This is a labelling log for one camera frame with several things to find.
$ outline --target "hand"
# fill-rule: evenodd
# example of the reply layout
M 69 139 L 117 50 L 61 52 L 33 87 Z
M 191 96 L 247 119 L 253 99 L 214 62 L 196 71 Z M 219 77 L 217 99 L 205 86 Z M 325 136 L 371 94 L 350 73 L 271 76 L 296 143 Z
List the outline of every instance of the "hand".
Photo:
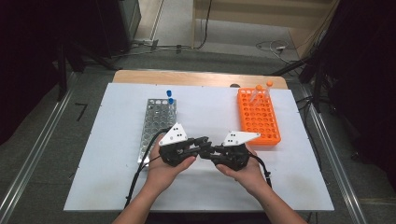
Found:
M 160 156 L 160 140 L 163 136 L 159 136 L 154 148 L 149 154 L 149 159 L 153 160 Z M 177 167 L 172 167 L 163 162 L 161 158 L 152 161 L 148 165 L 148 177 L 146 179 L 144 189 L 149 189 L 151 192 L 155 192 L 160 195 L 164 190 L 166 190 L 175 180 L 176 176 L 182 171 L 189 168 L 195 161 L 195 157 L 189 157 L 184 160 Z
M 247 150 L 253 155 L 257 156 L 257 153 L 246 145 Z M 262 188 L 262 186 L 267 185 L 264 177 L 262 176 L 262 171 L 260 169 L 259 163 L 254 158 L 249 158 L 247 166 L 240 171 L 234 171 L 227 167 L 226 165 L 219 164 L 216 166 L 220 172 L 229 177 L 233 177 L 235 181 L 238 181 L 249 194 L 256 196 L 257 192 Z

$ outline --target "person's right arm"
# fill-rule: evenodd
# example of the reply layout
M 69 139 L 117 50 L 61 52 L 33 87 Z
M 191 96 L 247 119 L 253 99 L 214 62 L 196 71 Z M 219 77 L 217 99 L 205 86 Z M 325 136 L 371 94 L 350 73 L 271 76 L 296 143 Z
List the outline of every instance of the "person's right arm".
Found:
M 248 146 L 247 149 L 253 155 L 257 155 L 256 152 Z M 223 174 L 238 181 L 249 194 L 255 197 L 262 205 L 262 209 L 272 223 L 306 223 L 268 186 L 262 176 L 260 165 L 255 159 L 250 158 L 247 166 L 237 172 L 221 164 L 216 167 Z

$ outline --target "person's left hand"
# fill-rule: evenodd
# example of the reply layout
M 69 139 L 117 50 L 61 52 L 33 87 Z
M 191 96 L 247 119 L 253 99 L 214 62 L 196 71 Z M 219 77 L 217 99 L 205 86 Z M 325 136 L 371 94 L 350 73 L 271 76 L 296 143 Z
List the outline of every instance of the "person's left hand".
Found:
M 160 140 L 162 136 L 159 136 L 154 148 L 151 150 L 149 154 L 149 159 L 153 160 L 160 156 Z M 189 168 L 192 163 L 195 161 L 195 157 L 189 157 L 184 160 L 177 167 L 170 166 L 163 162 L 163 159 L 160 157 L 155 161 L 152 161 L 148 165 L 148 177 L 146 179 L 145 186 L 143 188 L 151 190 L 151 192 L 156 192 L 160 195 L 164 190 L 166 190 L 175 180 L 176 176 L 182 171 Z

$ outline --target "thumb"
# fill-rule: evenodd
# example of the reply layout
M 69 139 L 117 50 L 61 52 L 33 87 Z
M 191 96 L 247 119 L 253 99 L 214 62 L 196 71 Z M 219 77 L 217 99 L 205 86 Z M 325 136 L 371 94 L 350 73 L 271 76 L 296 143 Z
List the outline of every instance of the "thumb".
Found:
M 218 164 L 218 165 L 216 165 L 216 168 L 218 168 L 218 170 L 219 170 L 220 172 L 222 172 L 224 175 L 227 175 L 227 176 L 233 177 L 233 178 L 235 178 L 235 176 L 236 176 L 236 171 L 230 169 L 230 168 L 229 168 L 228 166 L 226 166 L 226 165 Z
M 181 164 L 177 166 L 178 172 L 180 173 L 184 170 L 187 170 L 187 168 L 189 168 L 195 162 L 195 159 L 195 157 L 191 156 L 184 160 Z

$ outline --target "person's right hand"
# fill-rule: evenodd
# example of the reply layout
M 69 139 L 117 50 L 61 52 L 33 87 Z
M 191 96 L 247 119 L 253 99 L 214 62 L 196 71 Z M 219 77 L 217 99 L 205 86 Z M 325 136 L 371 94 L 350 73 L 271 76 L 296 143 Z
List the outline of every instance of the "person's right hand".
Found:
M 247 150 L 253 155 L 257 156 L 257 153 L 246 145 Z M 260 169 L 259 163 L 254 158 L 249 158 L 247 166 L 240 171 L 234 171 L 226 165 L 218 164 L 216 166 L 219 171 L 224 175 L 232 177 L 235 181 L 238 181 L 249 194 L 256 196 L 257 192 L 262 189 L 262 186 L 268 186 L 264 177 L 262 176 L 262 171 Z

